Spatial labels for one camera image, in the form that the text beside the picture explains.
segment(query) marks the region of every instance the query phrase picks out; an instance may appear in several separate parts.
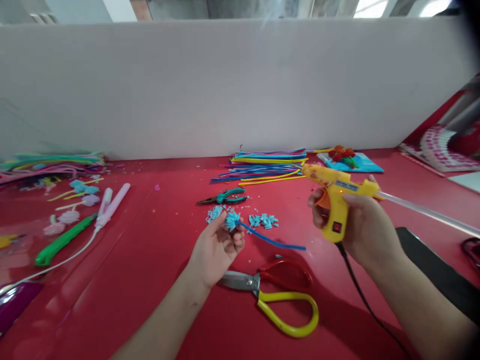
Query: red scissors handle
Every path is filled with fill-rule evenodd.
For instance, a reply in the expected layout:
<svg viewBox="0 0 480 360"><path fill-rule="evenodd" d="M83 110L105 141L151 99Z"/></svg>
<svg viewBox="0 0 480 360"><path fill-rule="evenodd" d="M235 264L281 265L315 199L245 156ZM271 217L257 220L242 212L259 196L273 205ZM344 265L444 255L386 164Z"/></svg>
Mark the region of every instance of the red scissors handle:
<svg viewBox="0 0 480 360"><path fill-rule="evenodd" d="M291 264L297 269L299 269L306 278L307 281L307 286L301 286L293 283L289 283L284 281L283 279L276 277L272 275L271 273L268 272L268 270L278 266L281 263L286 263L286 264ZM302 265L300 265L298 262L292 260L291 258L288 257L282 257L279 259L276 259L275 261L272 261L268 263L267 265L262 266L261 268L258 269L258 272L260 273L260 279L261 280L267 280L273 284L279 285L285 289L288 290L294 290L299 293L308 293L310 288L312 287L312 276L310 273L305 269Z"/></svg>

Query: bundle of pipe cleaners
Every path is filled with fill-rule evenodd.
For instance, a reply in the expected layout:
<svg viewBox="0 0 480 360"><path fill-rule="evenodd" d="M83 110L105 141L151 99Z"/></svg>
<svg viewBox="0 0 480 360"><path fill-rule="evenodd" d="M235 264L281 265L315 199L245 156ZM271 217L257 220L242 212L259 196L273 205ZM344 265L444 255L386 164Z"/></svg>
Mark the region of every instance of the bundle of pipe cleaners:
<svg viewBox="0 0 480 360"><path fill-rule="evenodd" d="M0 186L28 178L48 175L99 174L104 171L105 161L99 152L88 155L43 155L21 153L16 160L0 163Z"/></svg>
<svg viewBox="0 0 480 360"><path fill-rule="evenodd" d="M292 164L303 164L306 160L307 151L304 147L293 151L236 152L229 164L221 165L228 168L228 172L211 179L210 184L240 180L245 181L238 184L243 187L300 179L305 176Z"/></svg>

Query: glue gun trigger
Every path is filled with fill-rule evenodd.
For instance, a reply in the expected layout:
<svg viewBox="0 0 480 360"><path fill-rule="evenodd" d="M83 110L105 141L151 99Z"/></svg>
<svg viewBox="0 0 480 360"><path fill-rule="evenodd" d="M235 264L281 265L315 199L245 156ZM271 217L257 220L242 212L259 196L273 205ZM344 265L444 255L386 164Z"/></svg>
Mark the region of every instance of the glue gun trigger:
<svg viewBox="0 0 480 360"><path fill-rule="evenodd" d="M330 210L330 197L326 189L321 188L321 197L317 200L315 206Z"/></svg>

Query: left hand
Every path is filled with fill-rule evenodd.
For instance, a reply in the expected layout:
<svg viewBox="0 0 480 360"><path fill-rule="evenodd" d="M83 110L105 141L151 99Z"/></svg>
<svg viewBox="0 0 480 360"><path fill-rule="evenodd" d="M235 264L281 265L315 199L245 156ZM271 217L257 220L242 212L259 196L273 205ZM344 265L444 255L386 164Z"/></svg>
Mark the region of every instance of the left hand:
<svg viewBox="0 0 480 360"><path fill-rule="evenodd" d="M229 269L245 247L244 227L238 225L230 232L225 225L224 211L213 220L198 237L187 269L211 289Z"/></svg>

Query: scissors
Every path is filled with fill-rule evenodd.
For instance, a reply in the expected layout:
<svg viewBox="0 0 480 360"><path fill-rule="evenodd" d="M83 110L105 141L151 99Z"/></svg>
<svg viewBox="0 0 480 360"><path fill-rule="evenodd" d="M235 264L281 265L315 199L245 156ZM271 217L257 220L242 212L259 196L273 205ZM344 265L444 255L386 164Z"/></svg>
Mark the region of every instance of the scissors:
<svg viewBox="0 0 480 360"><path fill-rule="evenodd" d="M269 270L278 266L282 263L288 263L295 266L299 269L307 280L307 286L301 286L298 284L288 284L281 278L278 278L271 273ZM273 284L279 285L283 288L295 291L287 292L273 292L265 293L260 290L260 279L268 280ZM307 270L305 270L300 264L294 262L292 259L283 257L276 259L273 262L268 263L267 265L258 269L257 274L254 276L247 275L242 272L237 271L227 271L225 275L218 282L220 285L225 287L243 290L243 291L252 291L253 294L258 298L256 303L258 307L266 314L266 316L285 334L293 338L304 338L310 335L316 328L319 323L319 308L315 300L308 294L303 293L302 291L308 291L312 286L312 276ZM283 322L277 314L266 304L270 302L285 301L285 300L306 300L310 303L313 310L313 315L310 319L310 322L303 327L293 327L285 322Z"/></svg>
<svg viewBox="0 0 480 360"><path fill-rule="evenodd" d="M240 203L243 203L245 200L247 200L246 196L237 197L237 198L230 198L229 196L233 194L243 194L244 192L245 192L245 189L236 187L228 191L225 191L223 193L220 193L217 196L209 197L208 199L199 201L197 202L197 205L205 205L205 204L212 204L212 203L228 204L228 205L240 204Z"/></svg>

